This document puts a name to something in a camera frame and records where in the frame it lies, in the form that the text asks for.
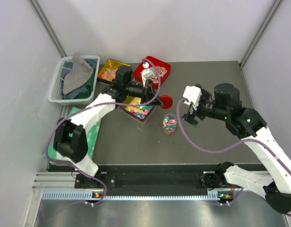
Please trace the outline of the red jar lid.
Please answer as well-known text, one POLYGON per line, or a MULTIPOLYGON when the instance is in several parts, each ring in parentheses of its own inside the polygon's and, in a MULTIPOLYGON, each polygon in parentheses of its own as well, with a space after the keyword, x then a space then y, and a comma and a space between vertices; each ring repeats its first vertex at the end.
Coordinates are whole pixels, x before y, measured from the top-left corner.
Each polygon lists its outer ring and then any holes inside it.
POLYGON ((163 103, 162 109, 170 109, 173 105, 173 98, 169 95, 160 96, 160 100, 163 103))

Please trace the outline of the patterned tin of pastel candies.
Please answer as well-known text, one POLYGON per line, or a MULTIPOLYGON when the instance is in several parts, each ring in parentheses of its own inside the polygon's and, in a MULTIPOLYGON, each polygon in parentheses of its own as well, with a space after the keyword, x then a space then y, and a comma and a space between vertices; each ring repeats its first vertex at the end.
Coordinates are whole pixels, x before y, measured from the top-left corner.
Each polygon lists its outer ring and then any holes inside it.
POLYGON ((140 123, 144 123, 151 113, 154 111, 154 106, 138 106, 135 105, 140 104, 141 98, 128 96, 124 101, 126 104, 134 105, 134 106, 120 106, 122 112, 127 114, 128 116, 134 118, 140 123))

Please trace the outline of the clear plastic jar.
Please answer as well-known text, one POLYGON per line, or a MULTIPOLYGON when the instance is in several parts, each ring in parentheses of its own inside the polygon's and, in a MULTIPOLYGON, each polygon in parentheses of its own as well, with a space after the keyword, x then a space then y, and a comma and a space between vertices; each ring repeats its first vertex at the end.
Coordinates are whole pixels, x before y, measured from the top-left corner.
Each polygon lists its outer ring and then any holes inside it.
POLYGON ((174 134, 177 126, 177 118, 174 114, 168 113, 163 119, 163 131, 167 135, 174 134))

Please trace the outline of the red tin of lollipop candies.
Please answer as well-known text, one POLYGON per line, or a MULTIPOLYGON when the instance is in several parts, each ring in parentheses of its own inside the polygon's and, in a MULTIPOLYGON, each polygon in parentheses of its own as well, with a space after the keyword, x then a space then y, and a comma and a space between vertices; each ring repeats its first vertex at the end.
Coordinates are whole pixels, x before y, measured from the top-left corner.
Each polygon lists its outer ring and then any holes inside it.
MULTIPOLYGON (((158 69, 162 85, 171 73, 171 65, 152 56, 146 56, 146 59, 150 60, 158 69)), ((134 70, 134 79, 138 82, 142 82, 141 73, 143 69, 143 63, 141 62, 134 70)))

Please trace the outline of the gold tin of gummy candies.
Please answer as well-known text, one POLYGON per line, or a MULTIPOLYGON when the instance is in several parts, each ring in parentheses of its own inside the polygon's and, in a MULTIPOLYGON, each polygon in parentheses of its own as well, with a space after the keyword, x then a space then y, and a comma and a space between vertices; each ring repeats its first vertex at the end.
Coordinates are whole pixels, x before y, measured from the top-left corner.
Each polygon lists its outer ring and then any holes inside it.
POLYGON ((108 59, 108 61, 104 64, 98 73, 97 81, 107 85, 110 84, 115 79, 116 71, 120 66, 130 65, 117 60, 108 59))

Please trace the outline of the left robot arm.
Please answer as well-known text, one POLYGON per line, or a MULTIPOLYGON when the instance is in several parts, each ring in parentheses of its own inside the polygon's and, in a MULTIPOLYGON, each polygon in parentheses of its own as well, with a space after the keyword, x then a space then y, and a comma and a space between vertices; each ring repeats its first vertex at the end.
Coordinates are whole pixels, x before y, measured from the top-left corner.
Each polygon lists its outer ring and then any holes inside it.
POLYGON ((160 106, 164 104, 155 90, 151 78, 158 75, 158 69, 153 66, 142 71, 142 82, 134 82, 133 69, 130 66, 120 66, 116 70, 114 80, 101 91, 98 97, 86 108, 63 118, 57 124, 54 135, 54 149, 69 161, 77 170, 85 175, 85 182, 90 187, 101 183, 99 167, 88 155, 87 134, 106 114, 118 106, 125 106, 128 96, 141 99, 141 106, 160 106))

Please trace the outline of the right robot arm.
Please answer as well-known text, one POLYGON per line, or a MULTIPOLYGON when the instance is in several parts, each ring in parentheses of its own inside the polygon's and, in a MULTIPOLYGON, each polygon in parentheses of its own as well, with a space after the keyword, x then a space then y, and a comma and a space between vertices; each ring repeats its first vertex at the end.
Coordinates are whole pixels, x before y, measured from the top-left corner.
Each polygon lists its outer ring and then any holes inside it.
POLYGON ((193 147, 206 153, 221 154, 244 144, 268 171, 266 175, 256 174, 224 162, 216 166, 211 177, 201 177, 202 185, 209 189, 229 184, 240 186, 262 197, 275 211, 291 217, 291 160, 275 141, 263 117, 255 109, 243 107, 240 91, 229 83, 216 85, 213 94, 199 84, 186 86, 177 113, 181 104, 188 105, 188 112, 182 119, 189 124, 196 126, 196 118, 220 120, 232 135, 239 138, 239 142, 215 151, 201 148, 187 138, 193 147))

